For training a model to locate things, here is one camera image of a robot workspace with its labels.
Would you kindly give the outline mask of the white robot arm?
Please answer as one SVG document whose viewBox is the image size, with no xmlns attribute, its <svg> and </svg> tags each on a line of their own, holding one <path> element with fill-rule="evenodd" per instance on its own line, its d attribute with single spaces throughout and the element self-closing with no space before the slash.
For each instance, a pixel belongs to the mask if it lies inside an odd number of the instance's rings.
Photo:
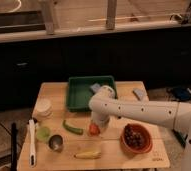
<svg viewBox="0 0 191 171">
<path fill-rule="evenodd" d="M 99 126 L 119 116 L 155 124 L 187 134 L 181 171 L 191 171 L 191 103 L 174 101 L 127 101 L 114 98 L 109 86 L 102 86 L 89 100 L 91 118 Z"/>
</svg>

